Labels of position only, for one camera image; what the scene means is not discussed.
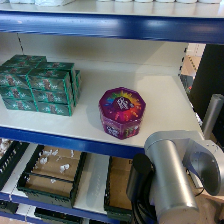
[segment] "blue shelf edge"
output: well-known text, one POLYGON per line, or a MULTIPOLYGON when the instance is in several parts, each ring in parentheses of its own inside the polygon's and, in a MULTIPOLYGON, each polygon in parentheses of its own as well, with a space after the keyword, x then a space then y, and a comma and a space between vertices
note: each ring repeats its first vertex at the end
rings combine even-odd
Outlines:
POLYGON ((48 209, 51 211, 61 212, 61 213, 69 214, 69 215, 84 217, 84 218, 93 219, 93 220, 111 223, 111 224, 119 224, 120 223, 118 220, 110 219, 107 217, 107 215, 100 214, 100 213, 80 210, 80 209, 76 209, 76 208, 73 208, 73 209, 65 208, 62 206, 33 201, 28 198, 20 197, 17 195, 12 195, 11 197, 12 197, 12 202, 14 202, 14 203, 32 205, 32 206, 36 206, 38 208, 48 209))
POLYGON ((0 32, 224 44, 224 19, 0 11, 0 32))
POLYGON ((0 200, 3 200, 3 201, 10 201, 10 196, 9 196, 9 194, 0 192, 0 200))
POLYGON ((0 137, 40 145, 133 159, 143 148, 0 127, 0 137))

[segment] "colorful label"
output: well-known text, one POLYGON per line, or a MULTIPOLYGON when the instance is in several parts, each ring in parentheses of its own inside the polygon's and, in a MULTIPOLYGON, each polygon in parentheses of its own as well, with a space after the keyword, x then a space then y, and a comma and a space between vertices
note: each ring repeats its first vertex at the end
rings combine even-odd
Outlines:
POLYGON ((137 92, 125 88, 107 91, 100 100, 106 118, 124 124, 140 119, 145 103, 137 92))
POLYGON ((114 137, 119 137, 120 132, 111 126, 106 125, 106 130, 109 135, 113 135, 114 137))

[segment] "white shelf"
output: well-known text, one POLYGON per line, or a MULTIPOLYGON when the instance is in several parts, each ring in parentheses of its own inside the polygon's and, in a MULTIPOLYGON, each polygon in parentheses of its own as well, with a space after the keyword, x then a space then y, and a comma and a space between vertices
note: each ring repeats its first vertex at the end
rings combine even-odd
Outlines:
POLYGON ((34 4, 0 4, 3 11, 28 11, 52 13, 83 13, 109 15, 145 15, 224 18, 224 4, 183 4, 183 3, 138 3, 138 2, 99 2, 96 0, 76 0, 60 7, 41 7, 34 4))
MULTIPOLYGON (((82 93, 72 117, 7 110, 0 100, 0 126, 136 147, 143 147, 146 139, 157 131, 201 132, 179 77, 97 70, 82 71, 82 75, 82 93), (103 131, 98 109, 104 92, 120 86, 138 91, 146 102, 140 133, 125 140, 103 131)), ((77 147, 82 151, 81 143, 77 147)))
MULTIPOLYGON (((24 156, 21 159, 21 166, 16 167, 14 176, 10 177, 11 185, 14 186, 12 196, 22 198, 28 197, 22 191, 16 188, 18 178, 25 169, 25 166, 33 154, 33 149, 36 145, 30 144, 24 156)), ((88 154, 83 168, 81 180, 79 183, 78 196, 75 200, 74 208, 90 211, 100 214, 106 214, 103 208, 104 193, 106 189, 106 179, 109 164, 109 156, 88 154)))
POLYGON ((109 156, 87 155, 74 208, 106 214, 103 205, 108 165, 109 156))

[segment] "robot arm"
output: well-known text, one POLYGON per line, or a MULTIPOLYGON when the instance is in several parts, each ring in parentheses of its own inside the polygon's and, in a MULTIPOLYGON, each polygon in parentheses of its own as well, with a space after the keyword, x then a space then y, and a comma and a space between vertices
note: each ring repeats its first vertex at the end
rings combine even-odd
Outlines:
POLYGON ((150 201, 159 223, 196 223, 198 207, 184 166, 201 180, 211 195, 224 195, 224 154, 198 132, 157 132, 145 143, 155 168, 150 201))

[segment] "tin lid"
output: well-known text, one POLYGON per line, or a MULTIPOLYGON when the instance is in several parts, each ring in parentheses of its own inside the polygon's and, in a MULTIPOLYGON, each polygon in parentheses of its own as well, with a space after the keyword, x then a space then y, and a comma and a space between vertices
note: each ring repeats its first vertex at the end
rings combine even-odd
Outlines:
POLYGON ((99 101, 102 115, 122 124, 141 119, 145 106, 138 92, 124 87, 106 91, 99 101))

